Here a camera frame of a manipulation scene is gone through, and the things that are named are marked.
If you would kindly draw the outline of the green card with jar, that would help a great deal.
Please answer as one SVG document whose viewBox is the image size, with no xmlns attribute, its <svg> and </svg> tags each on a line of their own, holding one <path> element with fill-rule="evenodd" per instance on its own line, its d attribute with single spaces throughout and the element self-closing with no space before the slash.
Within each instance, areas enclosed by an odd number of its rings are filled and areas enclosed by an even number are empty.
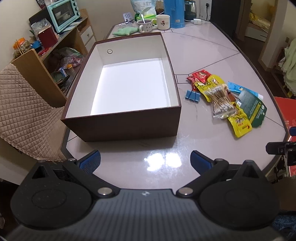
<svg viewBox="0 0 296 241">
<path fill-rule="evenodd" d="M 243 109 L 253 128 L 258 128 L 262 125 L 267 112 L 267 107 L 262 100 L 250 91 L 242 90 L 238 96 L 237 104 Z"/>
</svg>

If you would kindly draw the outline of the large yellow snack bag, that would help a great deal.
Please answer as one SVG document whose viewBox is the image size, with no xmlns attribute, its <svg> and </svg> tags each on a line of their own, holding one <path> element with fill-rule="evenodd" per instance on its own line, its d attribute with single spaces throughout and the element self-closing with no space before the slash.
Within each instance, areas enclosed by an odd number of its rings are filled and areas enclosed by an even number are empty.
<svg viewBox="0 0 296 241">
<path fill-rule="evenodd" d="M 225 82 L 219 76 L 211 75 L 207 79 L 207 83 L 203 84 L 201 82 L 193 82 L 193 84 L 196 86 L 196 88 L 199 90 L 199 92 L 201 92 L 201 94 L 203 94 L 205 99 L 211 104 L 210 99 L 205 95 L 205 91 L 212 88 L 212 87 L 215 87 L 217 85 L 225 84 Z M 246 135 L 247 133 L 249 133 L 250 131 L 252 131 L 252 125 L 251 125 L 250 121 L 248 120 L 247 115 L 244 113 L 243 109 L 241 109 L 239 107 L 239 105 L 235 102 L 236 99 L 235 99 L 234 95 L 231 94 L 229 89 L 227 90 L 227 92 L 228 92 L 228 97 L 230 98 L 233 106 L 236 109 L 236 113 L 229 116 L 228 118 L 225 118 L 225 119 L 227 119 L 230 122 L 230 124 L 234 130 L 234 135 L 237 138 L 240 138 L 240 137 Z"/>
</svg>

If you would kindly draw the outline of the cotton swab bag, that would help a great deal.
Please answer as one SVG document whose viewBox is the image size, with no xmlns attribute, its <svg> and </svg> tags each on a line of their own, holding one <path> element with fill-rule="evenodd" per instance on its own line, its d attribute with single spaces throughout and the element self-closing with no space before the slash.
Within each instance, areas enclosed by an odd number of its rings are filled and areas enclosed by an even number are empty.
<svg viewBox="0 0 296 241">
<path fill-rule="evenodd" d="M 226 84 L 220 84 L 205 91 L 205 95 L 212 104 L 213 118 L 215 119 L 225 119 L 236 113 L 227 90 Z"/>
</svg>

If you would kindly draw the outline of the blue binder clips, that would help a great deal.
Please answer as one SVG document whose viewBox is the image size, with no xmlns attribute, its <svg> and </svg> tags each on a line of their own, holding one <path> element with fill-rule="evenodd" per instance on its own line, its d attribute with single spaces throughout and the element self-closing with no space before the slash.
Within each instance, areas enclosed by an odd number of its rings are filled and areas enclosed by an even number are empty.
<svg viewBox="0 0 296 241">
<path fill-rule="evenodd" d="M 200 101 L 201 94 L 198 92 L 198 89 L 194 84 L 192 84 L 192 89 L 187 90 L 185 99 L 193 101 L 193 102 L 199 102 Z"/>
</svg>

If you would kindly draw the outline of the blue hand cream tube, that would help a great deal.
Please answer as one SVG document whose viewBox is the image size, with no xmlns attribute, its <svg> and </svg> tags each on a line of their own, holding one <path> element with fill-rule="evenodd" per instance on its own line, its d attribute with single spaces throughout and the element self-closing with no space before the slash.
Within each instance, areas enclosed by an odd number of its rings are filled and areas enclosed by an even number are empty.
<svg viewBox="0 0 296 241">
<path fill-rule="evenodd" d="M 235 83 L 230 82 L 230 81 L 228 81 L 227 85 L 228 85 L 228 89 L 233 93 L 240 94 L 242 92 L 242 90 L 247 90 L 250 93 L 252 93 L 253 95 L 255 95 L 258 99 L 263 100 L 263 96 L 261 94 L 255 92 L 253 90 L 250 90 L 250 89 L 248 89 L 246 87 L 243 87 L 241 85 L 235 84 Z"/>
</svg>

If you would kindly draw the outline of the red snack packet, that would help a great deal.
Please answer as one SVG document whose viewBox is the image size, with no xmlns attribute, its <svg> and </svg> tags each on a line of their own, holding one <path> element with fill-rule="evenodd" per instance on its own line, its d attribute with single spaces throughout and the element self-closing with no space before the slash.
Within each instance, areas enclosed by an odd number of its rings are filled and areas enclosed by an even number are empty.
<svg viewBox="0 0 296 241">
<path fill-rule="evenodd" d="M 196 72 L 193 72 L 192 74 L 190 74 L 187 79 L 189 81 L 193 82 L 201 82 L 203 84 L 207 83 L 207 79 L 211 76 L 211 73 L 209 73 L 208 71 L 202 69 Z"/>
</svg>

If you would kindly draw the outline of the red cardboard box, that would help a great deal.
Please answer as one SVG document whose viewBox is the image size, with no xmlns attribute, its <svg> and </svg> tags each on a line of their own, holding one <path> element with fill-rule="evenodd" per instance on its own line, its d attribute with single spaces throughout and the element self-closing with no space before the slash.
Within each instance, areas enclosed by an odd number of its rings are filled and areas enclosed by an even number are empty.
<svg viewBox="0 0 296 241">
<path fill-rule="evenodd" d="M 284 122 L 284 128 L 289 135 L 288 140 L 295 142 L 295 136 L 289 134 L 290 128 L 295 127 L 296 119 L 296 100 L 291 98 L 275 97 L 276 103 L 280 110 Z"/>
</svg>

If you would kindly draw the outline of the dark red box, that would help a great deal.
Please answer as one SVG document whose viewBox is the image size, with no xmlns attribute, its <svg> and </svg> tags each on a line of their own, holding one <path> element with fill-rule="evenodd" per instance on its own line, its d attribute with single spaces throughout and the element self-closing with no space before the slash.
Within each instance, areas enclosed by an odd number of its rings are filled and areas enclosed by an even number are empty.
<svg viewBox="0 0 296 241">
<path fill-rule="evenodd" d="M 51 27 L 48 27 L 45 30 L 39 32 L 38 37 L 45 49 L 54 46 L 58 42 L 56 35 Z"/>
</svg>

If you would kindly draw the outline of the orange lid glass jar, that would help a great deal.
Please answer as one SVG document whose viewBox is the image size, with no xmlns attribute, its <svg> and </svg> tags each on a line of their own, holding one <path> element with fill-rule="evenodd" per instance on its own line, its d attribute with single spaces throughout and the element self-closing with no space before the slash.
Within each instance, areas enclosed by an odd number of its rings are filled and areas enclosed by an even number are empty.
<svg viewBox="0 0 296 241">
<path fill-rule="evenodd" d="M 22 54 L 26 53 L 31 49 L 31 44 L 25 38 L 20 38 L 13 44 L 14 57 L 20 57 Z"/>
</svg>

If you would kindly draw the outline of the green folded cloth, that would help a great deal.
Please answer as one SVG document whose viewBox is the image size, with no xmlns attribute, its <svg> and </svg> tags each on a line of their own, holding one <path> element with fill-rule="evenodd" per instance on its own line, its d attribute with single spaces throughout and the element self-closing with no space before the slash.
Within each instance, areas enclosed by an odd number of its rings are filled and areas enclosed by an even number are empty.
<svg viewBox="0 0 296 241">
<path fill-rule="evenodd" d="M 130 36 L 134 33 L 137 33 L 138 31 L 139 31 L 138 27 L 124 27 L 113 32 L 112 35 L 116 37 Z"/>
</svg>

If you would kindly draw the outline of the patterned mug with spoon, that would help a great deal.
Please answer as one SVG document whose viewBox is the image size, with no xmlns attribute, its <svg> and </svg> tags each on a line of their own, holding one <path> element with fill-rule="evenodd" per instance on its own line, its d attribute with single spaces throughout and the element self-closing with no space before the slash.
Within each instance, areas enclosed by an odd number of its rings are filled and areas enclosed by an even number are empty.
<svg viewBox="0 0 296 241">
<path fill-rule="evenodd" d="M 157 29 L 157 27 L 153 24 L 153 20 L 151 19 L 145 19 L 144 21 L 138 20 L 137 23 L 140 33 L 149 33 Z"/>
</svg>

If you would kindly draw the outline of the white mug with red print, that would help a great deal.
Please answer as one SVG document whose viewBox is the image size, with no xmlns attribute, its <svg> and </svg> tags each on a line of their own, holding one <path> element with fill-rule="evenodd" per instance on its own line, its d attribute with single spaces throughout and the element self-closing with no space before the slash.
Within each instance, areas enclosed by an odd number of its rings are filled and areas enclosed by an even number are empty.
<svg viewBox="0 0 296 241">
<path fill-rule="evenodd" d="M 169 15 L 157 15 L 152 19 L 152 24 L 158 30 L 168 30 L 170 28 L 170 16 Z"/>
</svg>

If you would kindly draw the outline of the dark green electric kettle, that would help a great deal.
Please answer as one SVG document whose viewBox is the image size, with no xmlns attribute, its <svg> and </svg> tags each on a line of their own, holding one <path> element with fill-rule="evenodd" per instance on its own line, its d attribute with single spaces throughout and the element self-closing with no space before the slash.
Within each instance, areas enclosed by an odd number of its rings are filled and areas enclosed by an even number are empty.
<svg viewBox="0 0 296 241">
<path fill-rule="evenodd" d="M 185 0 L 185 20 L 191 21 L 197 17 L 196 2 L 194 0 Z"/>
</svg>

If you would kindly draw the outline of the teal toaster oven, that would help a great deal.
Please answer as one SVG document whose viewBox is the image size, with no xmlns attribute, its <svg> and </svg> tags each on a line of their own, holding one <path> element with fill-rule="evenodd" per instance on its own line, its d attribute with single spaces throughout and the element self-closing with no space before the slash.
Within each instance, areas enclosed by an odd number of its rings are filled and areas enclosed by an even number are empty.
<svg viewBox="0 0 296 241">
<path fill-rule="evenodd" d="M 56 32 L 63 32 L 71 23 L 81 17 L 75 0 L 62 0 L 46 7 Z"/>
</svg>

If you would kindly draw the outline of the blue thermos flask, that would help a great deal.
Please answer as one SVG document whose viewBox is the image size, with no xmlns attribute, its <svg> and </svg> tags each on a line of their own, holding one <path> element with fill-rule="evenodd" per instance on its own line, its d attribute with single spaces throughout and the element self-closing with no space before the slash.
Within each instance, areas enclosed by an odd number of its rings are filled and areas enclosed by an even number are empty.
<svg viewBox="0 0 296 241">
<path fill-rule="evenodd" d="M 165 15 L 170 16 L 171 28 L 183 28 L 185 26 L 185 1 L 164 0 Z"/>
</svg>

